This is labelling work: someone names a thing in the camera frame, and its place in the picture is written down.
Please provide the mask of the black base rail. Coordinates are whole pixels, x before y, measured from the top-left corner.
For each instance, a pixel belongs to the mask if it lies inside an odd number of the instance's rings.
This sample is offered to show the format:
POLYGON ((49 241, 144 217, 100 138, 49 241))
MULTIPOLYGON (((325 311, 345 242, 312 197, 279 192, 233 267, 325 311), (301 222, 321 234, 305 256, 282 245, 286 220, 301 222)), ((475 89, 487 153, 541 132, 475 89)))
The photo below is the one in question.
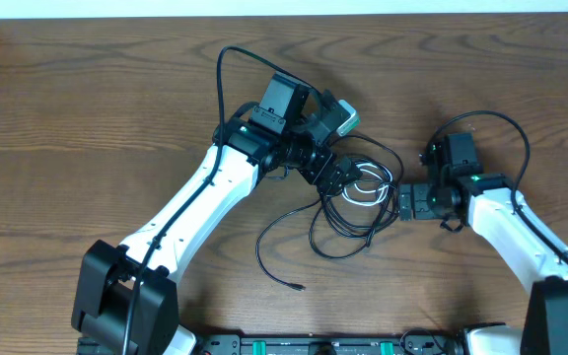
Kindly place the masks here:
POLYGON ((468 355, 464 341, 423 329, 388 336, 198 335, 195 355, 468 355))

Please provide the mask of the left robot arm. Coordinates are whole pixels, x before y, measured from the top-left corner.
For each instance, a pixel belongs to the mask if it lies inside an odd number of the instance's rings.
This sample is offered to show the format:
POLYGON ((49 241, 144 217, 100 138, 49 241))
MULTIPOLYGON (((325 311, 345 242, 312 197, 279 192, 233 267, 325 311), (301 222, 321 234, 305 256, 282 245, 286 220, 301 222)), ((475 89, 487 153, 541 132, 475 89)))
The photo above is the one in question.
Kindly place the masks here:
POLYGON ((147 224, 118 246, 98 240, 85 253, 71 324, 114 353, 189 354, 194 333, 178 320, 177 287, 224 216, 270 172, 298 171, 322 195, 361 172, 331 142, 360 121, 330 91, 275 73, 260 102, 240 106, 215 130, 197 171, 147 224))

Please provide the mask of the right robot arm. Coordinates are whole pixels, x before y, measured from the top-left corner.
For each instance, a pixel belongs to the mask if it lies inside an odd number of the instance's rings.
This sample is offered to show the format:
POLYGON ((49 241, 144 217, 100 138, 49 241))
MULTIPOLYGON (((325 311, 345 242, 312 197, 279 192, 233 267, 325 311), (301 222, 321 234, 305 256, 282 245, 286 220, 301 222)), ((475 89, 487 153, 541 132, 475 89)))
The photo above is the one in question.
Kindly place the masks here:
POLYGON ((420 156, 424 183, 399 187, 403 221, 438 220, 472 229, 498 252, 530 296, 523 328, 465 327, 448 354, 568 354, 568 246, 503 174, 487 174, 469 133, 450 134, 420 156))

